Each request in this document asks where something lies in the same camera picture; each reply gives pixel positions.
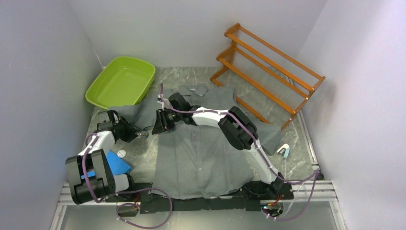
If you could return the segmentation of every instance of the gray marble floor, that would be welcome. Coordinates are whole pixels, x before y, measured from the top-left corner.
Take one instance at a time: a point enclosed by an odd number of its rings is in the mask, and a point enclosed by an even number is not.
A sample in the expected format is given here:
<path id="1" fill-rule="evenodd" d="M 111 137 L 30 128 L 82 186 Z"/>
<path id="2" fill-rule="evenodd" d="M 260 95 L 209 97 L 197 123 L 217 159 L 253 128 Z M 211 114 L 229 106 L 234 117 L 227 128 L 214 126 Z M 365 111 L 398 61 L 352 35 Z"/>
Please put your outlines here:
<path id="1" fill-rule="evenodd" d="M 155 79 L 150 89 L 157 90 L 161 82 L 164 88 L 174 89 L 177 89 L 181 85 L 191 84 L 205 84 L 209 88 L 217 87 L 214 83 L 210 82 L 209 78 L 218 69 L 215 67 L 157 68 Z M 252 105 L 254 109 L 257 109 L 258 112 L 272 123 L 282 126 L 289 118 L 287 112 L 232 72 L 228 71 L 218 79 L 225 85 L 235 87 L 237 96 Z M 153 90 L 150 90 L 146 97 L 152 94 L 151 91 Z M 88 134 L 96 129 L 96 124 L 98 123 L 97 113 L 100 111 L 102 109 L 98 107 L 94 108 Z M 243 111 L 254 118 L 245 109 Z M 119 140 L 112 148 L 112 151 L 115 153 L 118 150 L 126 150 L 127 155 L 124 157 L 124 160 L 132 166 L 133 169 L 130 174 L 136 182 L 153 181 L 158 151 L 158 138 L 158 135 L 150 135 L 145 140 L 136 138 L 131 143 Z M 297 117 L 282 131 L 280 145 L 284 143 L 289 144 L 291 147 L 288 159 L 284 160 L 281 156 L 275 154 L 270 157 L 272 164 L 283 173 L 285 178 L 290 180 L 299 180 L 309 176 L 313 172 L 312 160 L 309 156 L 305 134 Z"/>

